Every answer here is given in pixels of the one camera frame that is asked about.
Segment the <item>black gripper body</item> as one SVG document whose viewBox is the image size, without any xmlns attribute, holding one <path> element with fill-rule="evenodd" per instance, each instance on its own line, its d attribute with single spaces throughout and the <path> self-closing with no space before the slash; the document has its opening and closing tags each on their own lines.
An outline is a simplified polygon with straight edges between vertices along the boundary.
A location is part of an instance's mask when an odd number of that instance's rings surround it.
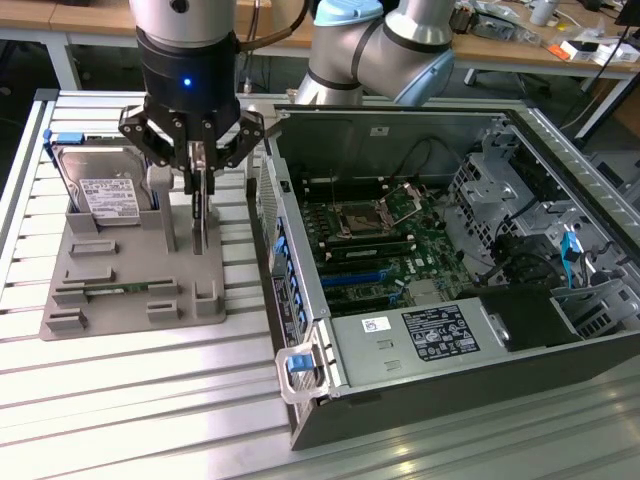
<svg viewBox="0 0 640 480">
<path fill-rule="evenodd" d="M 231 127 L 240 117 L 235 92 L 237 39 L 233 32 L 197 48 L 158 43 L 136 29 L 147 93 L 159 104 L 190 116 L 211 115 Z"/>
</svg>

